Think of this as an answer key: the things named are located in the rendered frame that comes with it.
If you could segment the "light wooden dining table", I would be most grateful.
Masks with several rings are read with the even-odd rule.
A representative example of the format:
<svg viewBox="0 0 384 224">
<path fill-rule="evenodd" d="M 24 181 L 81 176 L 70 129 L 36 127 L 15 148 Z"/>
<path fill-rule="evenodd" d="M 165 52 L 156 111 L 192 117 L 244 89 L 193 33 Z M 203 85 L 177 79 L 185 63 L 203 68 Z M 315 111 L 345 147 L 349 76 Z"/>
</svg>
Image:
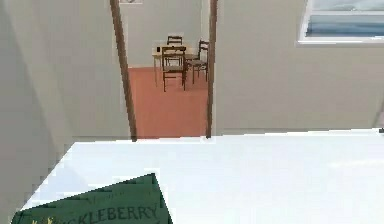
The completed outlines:
<svg viewBox="0 0 384 224">
<path fill-rule="evenodd" d="M 160 52 L 156 51 L 157 47 L 161 47 Z M 152 50 L 155 83 L 158 83 L 159 69 L 165 64 L 164 57 L 187 57 L 193 55 L 193 49 L 188 45 L 160 45 L 157 47 L 154 47 Z"/>
</svg>

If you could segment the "white bed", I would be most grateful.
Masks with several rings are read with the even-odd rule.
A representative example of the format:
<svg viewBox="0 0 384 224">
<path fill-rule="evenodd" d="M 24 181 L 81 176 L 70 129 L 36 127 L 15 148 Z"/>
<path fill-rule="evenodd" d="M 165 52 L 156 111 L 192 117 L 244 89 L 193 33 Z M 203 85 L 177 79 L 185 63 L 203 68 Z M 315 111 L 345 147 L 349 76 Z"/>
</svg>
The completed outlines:
<svg viewBox="0 0 384 224">
<path fill-rule="evenodd" d="M 175 224 L 384 224 L 375 129 L 80 142 L 25 205 L 147 173 Z"/>
</svg>

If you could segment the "green book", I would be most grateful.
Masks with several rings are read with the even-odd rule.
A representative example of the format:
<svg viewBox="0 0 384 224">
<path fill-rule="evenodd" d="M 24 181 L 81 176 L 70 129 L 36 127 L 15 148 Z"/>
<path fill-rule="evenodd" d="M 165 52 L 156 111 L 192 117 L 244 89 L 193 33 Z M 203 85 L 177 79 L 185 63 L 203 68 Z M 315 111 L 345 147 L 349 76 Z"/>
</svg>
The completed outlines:
<svg viewBox="0 0 384 224">
<path fill-rule="evenodd" d="M 173 224 L 154 173 L 16 212 L 10 224 Z"/>
</svg>

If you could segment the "dark wooden chair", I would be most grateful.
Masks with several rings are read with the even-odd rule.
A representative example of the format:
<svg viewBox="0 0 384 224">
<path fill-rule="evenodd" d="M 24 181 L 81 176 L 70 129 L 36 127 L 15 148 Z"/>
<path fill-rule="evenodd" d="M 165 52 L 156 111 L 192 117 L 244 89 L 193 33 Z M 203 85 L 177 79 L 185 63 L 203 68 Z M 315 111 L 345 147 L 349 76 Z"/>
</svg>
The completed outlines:
<svg viewBox="0 0 384 224">
<path fill-rule="evenodd" d="M 187 67 L 192 68 L 192 83 L 195 83 L 195 75 L 200 75 L 201 71 L 205 72 L 205 80 L 208 80 L 208 58 L 202 58 L 202 52 L 208 50 L 209 42 L 200 39 L 197 54 L 186 57 Z"/>
<path fill-rule="evenodd" d="M 178 65 L 168 65 L 169 59 L 178 59 Z M 181 84 L 183 90 L 186 90 L 186 47 L 185 46 L 165 46 L 161 51 L 161 67 L 163 79 L 163 91 L 166 91 L 166 80 L 176 78 L 176 73 L 181 74 Z"/>
<path fill-rule="evenodd" d="M 167 37 L 167 44 L 168 45 L 182 45 L 183 44 L 183 38 L 181 36 L 172 36 L 169 35 Z M 166 64 L 170 65 L 172 62 L 178 61 L 178 58 L 171 58 L 166 60 Z"/>
</svg>

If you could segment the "white framed window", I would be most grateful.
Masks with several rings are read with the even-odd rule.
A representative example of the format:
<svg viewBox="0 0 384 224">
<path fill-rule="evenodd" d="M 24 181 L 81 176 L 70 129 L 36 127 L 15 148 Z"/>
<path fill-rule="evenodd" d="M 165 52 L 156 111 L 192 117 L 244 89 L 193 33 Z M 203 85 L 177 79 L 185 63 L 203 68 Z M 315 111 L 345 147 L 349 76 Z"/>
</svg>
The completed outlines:
<svg viewBox="0 0 384 224">
<path fill-rule="evenodd" d="M 306 0 L 297 42 L 384 44 L 384 0 Z"/>
</svg>

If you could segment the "brown door frame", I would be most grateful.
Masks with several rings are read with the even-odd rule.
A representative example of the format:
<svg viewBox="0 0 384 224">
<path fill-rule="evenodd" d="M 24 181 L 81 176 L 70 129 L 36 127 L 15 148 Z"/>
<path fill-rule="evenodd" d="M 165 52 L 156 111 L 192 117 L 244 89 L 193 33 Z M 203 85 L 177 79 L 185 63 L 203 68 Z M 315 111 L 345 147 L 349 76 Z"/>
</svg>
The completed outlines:
<svg viewBox="0 0 384 224">
<path fill-rule="evenodd" d="M 123 34 L 123 22 L 121 19 L 119 0 L 109 0 L 111 15 L 116 39 L 117 55 L 120 65 L 121 80 L 123 84 L 125 107 L 129 122 L 130 139 L 133 142 L 137 141 L 137 127 L 134 113 L 132 92 L 128 73 L 127 53 Z"/>
</svg>

